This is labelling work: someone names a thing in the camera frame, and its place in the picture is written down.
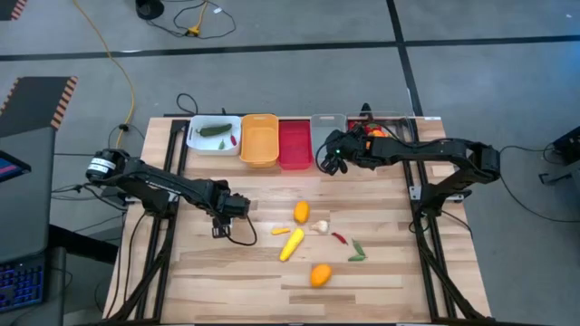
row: table leg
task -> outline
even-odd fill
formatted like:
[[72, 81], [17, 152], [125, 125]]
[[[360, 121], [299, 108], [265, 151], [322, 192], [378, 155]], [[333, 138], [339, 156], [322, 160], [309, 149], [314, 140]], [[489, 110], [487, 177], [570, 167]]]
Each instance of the table leg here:
[[56, 225], [49, 225], [48, 247], [63, 247], [67, 253], [91, 258], [106, 264], [115, 264], [119, 247], [104, 241], [79, 235]]

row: blue keyboard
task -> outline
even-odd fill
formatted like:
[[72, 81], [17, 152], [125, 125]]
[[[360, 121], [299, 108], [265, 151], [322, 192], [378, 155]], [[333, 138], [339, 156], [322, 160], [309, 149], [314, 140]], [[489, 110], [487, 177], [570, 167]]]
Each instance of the blue keyboard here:
[[44, 254], [0, 264], [0, 312], [43, 301]]

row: red chili pepper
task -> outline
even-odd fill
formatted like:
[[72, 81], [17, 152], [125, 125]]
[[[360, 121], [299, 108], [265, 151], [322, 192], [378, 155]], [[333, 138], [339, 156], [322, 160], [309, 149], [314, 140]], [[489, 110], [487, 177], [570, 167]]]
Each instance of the red chili pepper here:
[[344, 236], [337, 234], [336, 232], [332, 232], [331, 235], [334, 235], [338, 240], [340, 240], [340, 242], [342, 242], [345, 245], [348, 245], [348, 242], [346, 241], [346, 239], [344, 239]]

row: wooden table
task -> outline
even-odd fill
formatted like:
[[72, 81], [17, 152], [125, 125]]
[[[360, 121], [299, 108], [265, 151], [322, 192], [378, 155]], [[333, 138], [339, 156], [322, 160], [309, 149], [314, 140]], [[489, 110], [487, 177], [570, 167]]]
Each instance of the wooden table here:
[[[162, 168], [169, 140], [170, 118], [155, 118], [150, 125], [142, 159]], [[421, 140], [445, 136], [440, 120], [417, 119]], [[177, 166], [179, 146], [174, 166]], [[426, 163], [430, 182], [453, 172], [451, 164]], [[418, 176], [413, 166], [413, 175]], [[427, 301], [411, 221], [409, 194], [402, 164], [369, 169], [349, 166], [346, 175], [330, 177], [315, 167], [285, 171], [280, 167], [252, 169], [239, 157], [208, 157], [188, 153], [185, 177], [227, 179], [233, 192], [252, 200], [250, 217], [258, 234], [252, 247], [213, 239], [211, 220], [185, 201], [179, 209], [171, 255], [162, 322], [389, 322], [428, 321]], [[368, 260], [348, 263], [353, 247], [331, 235], [318, 235], [304, 227], [306, 237], [289, 261], [278, 256], [288, 235], [270, 235], [274, 227], [296, 228], [293, 208], [307, 200], [312, 208], [308, 224], [321, 219], [333, 232], [358, 240]], [[465, 220], [461, 204], [445, 210]], [[121, 259], [122, 298], [127, 276], [127, 250], [131, 233], [141, 216], [132, 206], [123, 233]], [[152, 218], [140, 224], [135, 235], [129, 293], [142, 276]], [[449, 276], [473, 306], [489, 315], [479, 266], [469, 232], [457, 222], [439, 217], [440, 234]], [[236, 219], [232, 236], [249, 242], [247, 221]], [[310, 287], [314, 264], [333, 267], [331, 281], [322, 289]], [[115, 291], [116, 271], [107, 300], [108, 311]], [[433, 274], [440, 314], [445, 314], [440, 283]], [[146, 317], [151, 316], [150, 289]], [[113, 311], [121, 306], [117, 299]]]

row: gray floor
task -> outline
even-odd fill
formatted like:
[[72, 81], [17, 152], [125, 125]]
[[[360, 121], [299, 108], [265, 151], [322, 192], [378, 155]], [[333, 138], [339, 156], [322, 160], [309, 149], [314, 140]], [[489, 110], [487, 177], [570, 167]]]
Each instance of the gray floor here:
[[[140, 21], [131, 0], [80, 3], [114, 51], [286, 43], [392, 41], [382, 0], [216, 0], [231, 13], [237, 31], [223, 39], [174, 39]], [[167, 4], [160, 24], [187, 4]], [[580, 34], [577, 1], [396, 0], [406, 40], [495, 38]], [[209, 12], [203, 31], [228, 28]], [[189, 17], [195, 23], [195, 15]], [[0, 55], [81, 53], [102, 50], [98, 38], [69, 0], [29, 0], [22, 18], [0, 22]], [[424, 114], [441, 116], [449, 136], [543, 148], [580, 120], [580, 43], [536, 43], [409, 48]], [[363, 102], [374, 110], [411, 114], [396, 49], [319, 50], [124, 58], [135, 83], [133, 123], [178, 112], [175, 97], [186, 91], [202, 112], [273, 112], [279, 115], [354, 112]], [[0, 94], [15, 77], [75, 75], [79, 85], [57, 136], [59, 153], [91, 154], [106, 147], [109, 131], [130, 105], [122, 74], [105, 59], [0, 62]], [[123, 146], [141, 149], [130, 133]], [[55, 157], [54, 187], [82, 182], [88, 158]], [[554, 167], [535, 153], [511, 150], [502, 157], [506, 181], [537, 211], [578, 219], [577, 193], [567, 182], [539, 183]], [[469, 222], [493, 315], [502, 321], [576, 325], [580, 320], [577, 275], [580, 226], [541, 220], [517, 206], [497, 182], [474, 187]], [[98, 202], [53, 201], [51, 220], [71, 230], [114, 216]], [[119, 233], [119, 221], [87, 230], [101, 239]], [[106, 288], [110, 266], [69, 260], [75, 274], [65, 320], [91, 321], [92, 293]], [[105, 291], [101, 291], [101, 302]]]

